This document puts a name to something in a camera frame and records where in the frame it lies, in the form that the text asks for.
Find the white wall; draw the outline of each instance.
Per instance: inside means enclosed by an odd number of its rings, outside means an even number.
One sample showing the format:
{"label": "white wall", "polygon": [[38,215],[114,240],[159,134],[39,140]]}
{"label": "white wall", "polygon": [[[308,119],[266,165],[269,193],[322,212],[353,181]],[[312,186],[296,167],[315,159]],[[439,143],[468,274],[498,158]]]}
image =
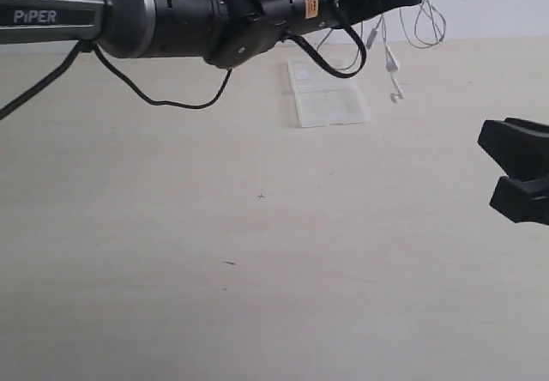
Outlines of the white wall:
{"label": "white wall", "polygon": [[[446,15],[449,39],[536,36],[549,34],[549,0],[432,0]],[[405,9],[412,24],[416,9]],[[388,16],[389,40],[404,40],[398,13]],[[428,24],[420,30],[429,33]],[[331,43],[347,43],[344,33],[334,33]],[[0,47],[0,53],[21,51],[65,51],[67,44],[12,45]]]}

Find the light wooden table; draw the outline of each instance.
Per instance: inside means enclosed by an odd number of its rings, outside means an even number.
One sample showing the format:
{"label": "light wooden table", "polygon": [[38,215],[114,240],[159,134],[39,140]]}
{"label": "light wooden table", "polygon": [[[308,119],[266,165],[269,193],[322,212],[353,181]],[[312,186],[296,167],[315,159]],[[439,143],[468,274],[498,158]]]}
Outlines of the light wooden table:
{"label": "light wooden table", "polygon": [[[0,123],[0,379],[547,381],[549,229],[488,207],[502,172],[476,139],[549,122],[549,39],[393,49],[407,99],[378,47],[368,124],[297,126],[293,48],[202,112],[83,57]],[[2,100],[59,60],[0,58]],[[158,98],[222,78],[118,64]]]}

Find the table surface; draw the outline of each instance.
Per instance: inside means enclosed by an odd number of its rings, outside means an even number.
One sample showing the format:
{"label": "table surface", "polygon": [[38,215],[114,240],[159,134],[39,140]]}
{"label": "table surface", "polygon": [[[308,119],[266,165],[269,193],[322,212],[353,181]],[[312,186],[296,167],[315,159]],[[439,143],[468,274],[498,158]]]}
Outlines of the table surface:
{"label": "table surface", "polygon": [[[0,379],[549,378],[549,229],[488,202],[485,119],[549,122],[549,38],[394,45],[368,124],[301,129],[286,59],[200,112],[91,56],[0,123]],[[330,56],[352,55],[347,46]],[[0,57],[3,102],[59,56]],[[200,102],[197,59],[117,61]]]}

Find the robotic arm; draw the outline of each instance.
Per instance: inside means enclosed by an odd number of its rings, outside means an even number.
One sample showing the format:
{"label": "robotic arm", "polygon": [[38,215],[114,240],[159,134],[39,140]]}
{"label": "robotic arm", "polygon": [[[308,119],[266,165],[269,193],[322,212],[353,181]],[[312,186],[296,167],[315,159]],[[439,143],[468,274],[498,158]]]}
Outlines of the robotic arm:
{"label": "robotic arm", "polygon": [[[324,70],[348,78],[364,66],[366,49],[352,25],[391,9],[422,0],[0,0],[0,45],[76,40],[65,62],[43,81],[0,110],[6,118],[57,79],[81,51],[100,61],[148,103],[201,109],[212,105],[233,68],[294,41]],[[325,28],[345,30],[359,48],[357,70],[332,68],[302,35]],[[118,58],[202,57],[227,70],[216,97],[200,106],[154,101],[110,64],[103,52]]]}

